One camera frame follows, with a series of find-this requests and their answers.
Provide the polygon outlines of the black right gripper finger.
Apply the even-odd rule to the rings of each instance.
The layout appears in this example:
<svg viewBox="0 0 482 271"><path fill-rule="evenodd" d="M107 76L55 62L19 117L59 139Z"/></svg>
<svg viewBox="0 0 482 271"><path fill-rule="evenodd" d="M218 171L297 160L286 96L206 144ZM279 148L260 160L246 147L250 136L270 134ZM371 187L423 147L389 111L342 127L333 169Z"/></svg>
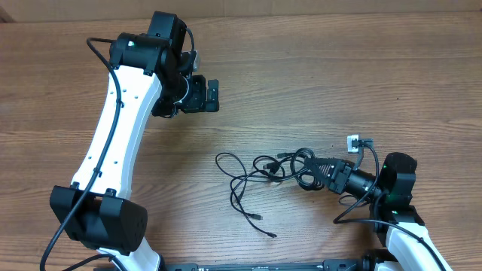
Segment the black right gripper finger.
<svg viewBox="0 0 482 271"><path fill-rule="evenodd" d="M310 169L314 177L314 188L329 187L333 182L333 167L312 167Z"/></svg>
<svg viewBox="0 0 482 271"><path fill-rule="evenodd" d="M331 177L340 162L335 158L306 158L304 165L315 177Z"/></svg>

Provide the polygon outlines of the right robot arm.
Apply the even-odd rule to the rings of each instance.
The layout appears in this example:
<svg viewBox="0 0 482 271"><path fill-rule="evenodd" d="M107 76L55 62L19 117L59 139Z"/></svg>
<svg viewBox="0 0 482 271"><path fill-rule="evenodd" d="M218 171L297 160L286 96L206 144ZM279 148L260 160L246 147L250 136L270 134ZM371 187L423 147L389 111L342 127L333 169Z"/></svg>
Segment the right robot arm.
<svg viewBox="0 0 482 271"><path fill-rule="evenodd" d="M342 260L337 270L450 270L430 239L419 216L412 189L417 161L407 154L387 155L371 175L357 163L334 158L307 158L305 167L322 186L347 193L355 203L334 219L336 224L371 224L382 249L369 251L350 266Z"/></svg>

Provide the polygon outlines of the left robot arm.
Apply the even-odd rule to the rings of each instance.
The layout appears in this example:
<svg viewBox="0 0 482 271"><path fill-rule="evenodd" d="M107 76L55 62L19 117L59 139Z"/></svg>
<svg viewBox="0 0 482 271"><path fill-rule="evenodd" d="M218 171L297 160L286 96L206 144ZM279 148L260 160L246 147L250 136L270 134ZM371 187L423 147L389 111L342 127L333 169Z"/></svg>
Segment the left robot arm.
<svg viewBox="0 0 482 271"><path fill-rule="evenodd" d="M102 58L108 92L90 148L71 184L54 187L50 195L59 232L117 270L166 269L145 238L147 210L130 199L148 118L219 109L219 83L197 73L195 48L183 48L192 39L175 14L157 11L147 32L110 41Z"/></svg>

